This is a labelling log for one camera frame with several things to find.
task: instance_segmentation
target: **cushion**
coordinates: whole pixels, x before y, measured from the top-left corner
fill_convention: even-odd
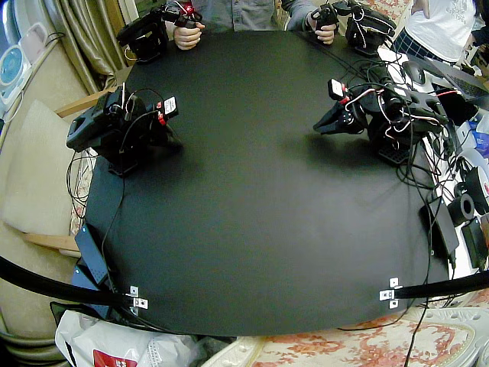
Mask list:
[[[66,147],[70,126],[42,102],[34,100],[18,132],[8,169],[2,220],[21,230],[68,235],[71,199],[66,169],[73,151]]]

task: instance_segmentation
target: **white shirt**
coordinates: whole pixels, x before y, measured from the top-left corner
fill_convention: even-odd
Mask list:
[[[409,17],[406,32],[443,60],[456,62],[475,22],[472,0],[429,0],[430,19],[422,11]]]

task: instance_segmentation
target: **curtain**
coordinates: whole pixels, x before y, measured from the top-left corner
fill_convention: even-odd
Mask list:
[[[115,86],[115,71],[127,66],[104,0],[45,0],[66,54],[90,94]]]

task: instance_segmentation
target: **black tabletop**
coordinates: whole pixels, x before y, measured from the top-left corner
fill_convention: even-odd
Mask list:
[[[117,285],[149,300],[141,316],[181,333],[323,330],[394,312],[379,301],[392,277],[423,282],[416,189],[365,134],[312,130],[333,104],[328,80],[346,71],[330,53],[359,58],[341,37],[326,50],[292,32],[242,32],[134,67],[131,91],[176,97],[170,124],[184,144],[126,179],[106,243]],[[101,235],[121,191],[98,159],[86,218]],[[433,259],[430,281],[446,278]]]

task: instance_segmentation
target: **hand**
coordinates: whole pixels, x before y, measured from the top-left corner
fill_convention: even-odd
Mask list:
[[[306,22],[313,30],[316,29],[317,21],[311,17],[311,13],[307,15]],[[318,36],[318,40],[324,44],[332,44],[335,38],[335,29],[336,24],[323,25],[321,30],[314,31],[314,33]]]
[[[181,50],[191,50],[200,42],[202,29],[206,26],[199,22],[196,23],[197,28],[181,28],[175,27],[173,31],[173,39],[176,46]]]
[[[425,14],[425,18],[429,19],[429,0],[414,0],[411,15],[417,11],[422,11]]]

